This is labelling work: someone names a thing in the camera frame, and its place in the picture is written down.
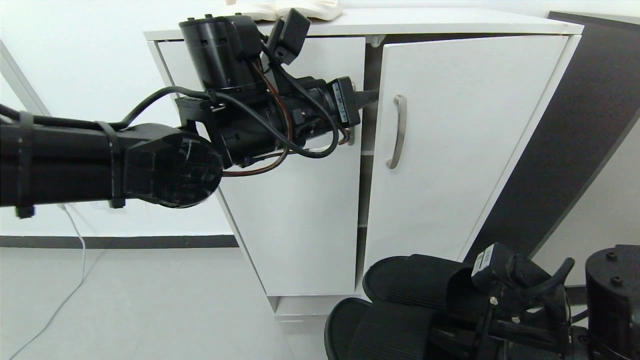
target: floor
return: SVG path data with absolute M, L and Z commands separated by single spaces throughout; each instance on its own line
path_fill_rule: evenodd
M 0 249 L 1 360 L 73 290 L 80 259 Z M 276 322 L 237 248 L 87 250 L 86 267 L 83 286 L 15 360 L 326 359 L 324 320 Z

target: black robotic arm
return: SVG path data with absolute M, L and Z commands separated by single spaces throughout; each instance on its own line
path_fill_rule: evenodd
M 330 155 L 349 140 L 349 128 L 360 123 L 358 110 L 378 93 L 354 91 L 348 77 L 326 83 L 286 73 L 281 64 L 299 55 L 309 26 L 296 10 L 268 37 L 243 15 L 181 22 L 205 91 L 162 88 L 120 122 L 37 116 L 0 104 L 0 206 L 15 206 L 21 218 L 33 216 L 35 204 L 91 200 L 109 200 L 114 208 L 131 198 L 185 208 L 208 198 L 222 177 L 262 174 L 290 154 Z M 182 126 L 131 126 L 172 93 L 182 95 L 175 100 Z M 197 122 L 208 139 L 198 134 Z M 325 133 L 332 134 L 329 146 L 305 148 Z M 257 170 L 226 171 L 274 157 Z

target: sticker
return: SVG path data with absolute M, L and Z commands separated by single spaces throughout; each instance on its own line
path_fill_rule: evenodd
M 342 93 L 340 92 L 340 85 L 338 83 L 333 83 L 333 94 L 335 95 L 335 102 L 338 104 L 338 111 L 340 112 L 340 119 L 343 123 L 347 124 L 347 111 L 344 109 L 344 99 L 342 98 Z
M 489 246 L 484 251 L 484 256 L 482 258 L 482 265 L 480 265 L 480 269 L 478 271 L 482 271 L 482 270 L 484 270 L 484 269 L 489 267 L 489 264 L 491 263 L 491 256 L 493 255 L 493 247 L 494 246 L 495 246 L 495 244 Z
M 474 271 L 471 272 L 472 277 L 480 270 L 480 264 L 482 264 L 482 255 L 484 255 L 484 251 L 478 254 L 476 258 L 476 263 L 474 264 Z

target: open cabinet door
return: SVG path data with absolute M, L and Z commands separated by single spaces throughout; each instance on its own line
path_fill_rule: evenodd
M 349 76 L 364 82 L 364 37 L 308 38 L 300 56 L 285 67 L 296 78 L 331 81 Z M 160 43 L 176 85 L 202 88 L 184 42 Z M 355 144 L 327 158 L 290 155 L 278 168 L 220 184 L 224 201 L 268 296 L 353 293 L 360 182 L 360 126 Z M 331 142 L 325 134 L 307 147 Z M 265 167 L 275 159 L 251 167 Z
M 384 47 L 365 269 L 396 255 L 459 258 L 520 155 L 514 149 L 531 136 L 525 128 L 540 119 L 532 114 L 567 39 Z

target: cabinet top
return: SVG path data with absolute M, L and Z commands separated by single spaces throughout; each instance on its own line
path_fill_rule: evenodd
M 273 23 L 259 24 L 268 34 Z M 583 25 L 479 8 L 350 8 L 332 21 L 313 19 L 310 36 L 446 33 L 580 34 Z M 182 40 L 179 29 L 146 31 L 153 40 Z

